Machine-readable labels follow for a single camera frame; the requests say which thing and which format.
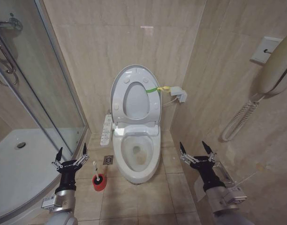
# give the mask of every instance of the toilet brush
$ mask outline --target toilet brush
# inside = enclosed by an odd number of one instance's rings
[[[96,191],[101,191],[106,187],[107,177],[101,173],[98,173],[98,167],[95,161],[93,161],[92,164],[93,164],[93,172],[95,174],[92,178],[93,188]]]

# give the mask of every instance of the robotic arm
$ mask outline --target robotic arm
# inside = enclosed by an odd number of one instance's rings
[[[78,159],[60,163],[62,156],[62,148],[56,155],[56,159],[52,164],[56,170],[61,173],[59,187],[55,190],[55,194],[49,198],[44,198],[41,208],[54,212],[47,225],[77,225],[78,221],[74,217],[75,210],[75,174],[89,159],[86,144],[84,144],[83,155]]]
[[[211,148],[202,141],[208,156],[188,155],[180,142],[181,160],[191,168],[198,170],[204,182],[205,191],[217,225],[253,225],[245,217],[236,213],[238,204],[246,200],[247,196],[240,187],[226,188],[225,184],[213,171],[215,164]]]

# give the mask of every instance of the toilet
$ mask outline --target toilet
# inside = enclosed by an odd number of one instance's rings
[[[131,65],[115,78],[111,88],[114,157],[131,183],[148,181],[160,159],[161,93],[153,73]]]

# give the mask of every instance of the red toilet brush holder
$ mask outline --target red toilet brush holder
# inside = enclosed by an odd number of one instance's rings
[[[93,188],[96,191],[102,191],[106,187],[107,177],[101,173],[98,174],[98,177],[99,177],[99,180],[97,180],[96,175],[94,175],[92,178]]]

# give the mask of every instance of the shower drain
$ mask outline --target shower drain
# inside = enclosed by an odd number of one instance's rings
[[[23,147],[25,147],[26,146],[26,142],[20,142],[20,143],[18,143],[17,144],[17,148],[19,148],[19,149],[21,149],[21,148],[23,148]]]
[[[113,163],[113,155],[104,156],[103,165],[112,165]]]

